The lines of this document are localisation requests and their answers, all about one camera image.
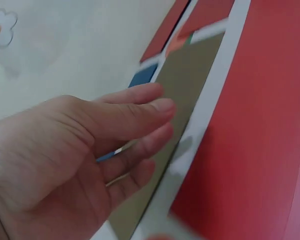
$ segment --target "colored paper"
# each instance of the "colored paper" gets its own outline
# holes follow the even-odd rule
[[[176,0],[169,13],[156,31],[149,46],[145,50],[140,62],[160,54],[167,44],[171,34],[176,28],[180,18],[189,4],[189,0]]]
[[[227,18],[234,2],[235,0],[198,0],[179,36],[189,36],[201,28]]]
[[[107,155],[104,155],[104,156],[98,158],[96,161],[97,162],[102,162],[102,161],[105,161],[105,160],[108,160],[108,159],[112,158],[114,155],[115,155],[115,152],[110,152]]]
[[[177,107],[171,121],[174,136],[153,159],[156,170],[150,183],[128,199],[110,217],[110,224],[120,240],[129,240],[143,216],[167,164],[183,135],[197,99],[206,82],[224,34],[187,45],[166,59],[157,82],[164,88],[164,97],[172,98]]]
[[[300,240],[300,0],[251,1],[171,213],[210,240]]]
[[[154,65],[147,67],[146,69],[143,69],[143,70],[137,72],[134,75],[134,77],[129,85],[129,88],[137,86],[137,85],[141,85],[141,84],[150,83],[157,68],[158,68],[158,64],[154,64]]]
[[[175,35],[173,36],[173,38],[171,39],[170,41],[170,44],[168,45],[168,47],[166,48],[166,52],[165,52],[165,57],[167,58],[168,55],[171,53],[171,52],[174,52],[180,48],[182,48],[185,44],[190,44],[191,43],[191,39],[192,39],[192,34],[189,36],[189,35],[186,35],[184,37],[179,37],[179,34],[181,32],[181,29],[180,28],[176,33]]]

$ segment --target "red paper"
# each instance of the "red paper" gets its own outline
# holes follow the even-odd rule
[[[162,52],[165,48],[169,37],[173,33],[176,25],[179,22],[184,10],[186,9],[189,0],[176,0],[169,13],[163,20],[161,26],[156,31],[152,41],[150,42],[148,48],[145,50],[140,62],[154,57]]]
[[[252,0],[172,213],[210,240],[300,240],[300,0]]]
[[[203,27],[227,18],[234,2],[235,0],[198,0],[180,36],[188,36]]]

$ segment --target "paper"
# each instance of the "paper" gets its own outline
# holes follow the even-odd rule
[[[134,75],[134,77],[129,85],[129,88],[137,86],[137,85],[141,85],[141,84],[150,83],[153,75],[155,74],[155,71],[157,70],[157,67],[158,67],[158,64],[154,64],[154,65],[151,65],[151,66],[137,72]]]
[[[156,171],[150,183],[120,206],[110,217],[110,224],[119,240],[129,240],[135,231],[154,191],[184,132],[197,99],[214,62],[223,33],[187,45],[171,53],[157,78],[165,90],[164,97],[172,98],[177,113],[172,120],[172,140],[154,156]]]

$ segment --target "knuckle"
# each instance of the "knuckle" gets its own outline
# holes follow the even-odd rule
[[[58,106],[66,109],[76,108],[81,105],[82,100],[71,95],[62,95],[57,98]]]

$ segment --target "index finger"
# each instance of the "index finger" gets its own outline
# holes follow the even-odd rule
[[[107,104],[147,104],[164,93],[159,83],[147,83],[104,95],[95,102]]]

